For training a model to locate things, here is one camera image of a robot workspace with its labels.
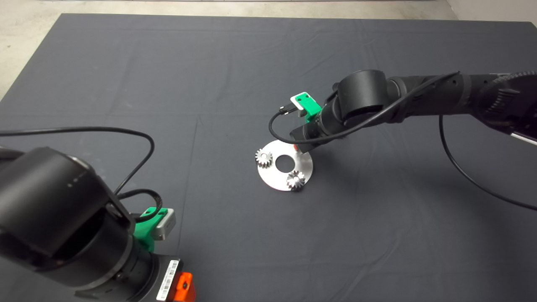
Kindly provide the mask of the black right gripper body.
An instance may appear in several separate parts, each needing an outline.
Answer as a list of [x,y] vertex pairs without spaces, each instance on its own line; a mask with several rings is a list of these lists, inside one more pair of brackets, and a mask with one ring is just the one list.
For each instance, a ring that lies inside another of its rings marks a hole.
[[[326,136],[326,133],[323,130],[323,126],[321,126],[321,122],[309,122],[293,129],[289,135],[292,140],[299,141],[322,138]],[[295,144],[295,147],[297,147],[301,153],[307,153],[324,144],[325,143]]]

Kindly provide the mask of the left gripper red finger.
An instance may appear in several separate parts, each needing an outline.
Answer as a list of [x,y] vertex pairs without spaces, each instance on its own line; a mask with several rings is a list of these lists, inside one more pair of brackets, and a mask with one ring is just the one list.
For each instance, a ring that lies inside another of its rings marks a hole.
[[191,273],[181,272],[176,283],[174,302],[195,302],[196,289],[194,279]]

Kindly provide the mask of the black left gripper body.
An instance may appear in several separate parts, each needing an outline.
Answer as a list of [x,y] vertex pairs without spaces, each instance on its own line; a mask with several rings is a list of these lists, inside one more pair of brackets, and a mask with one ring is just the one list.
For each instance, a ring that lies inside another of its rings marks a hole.
[[182,267],[183,262],[179,257],[157,257],[145,301],[172,302]]

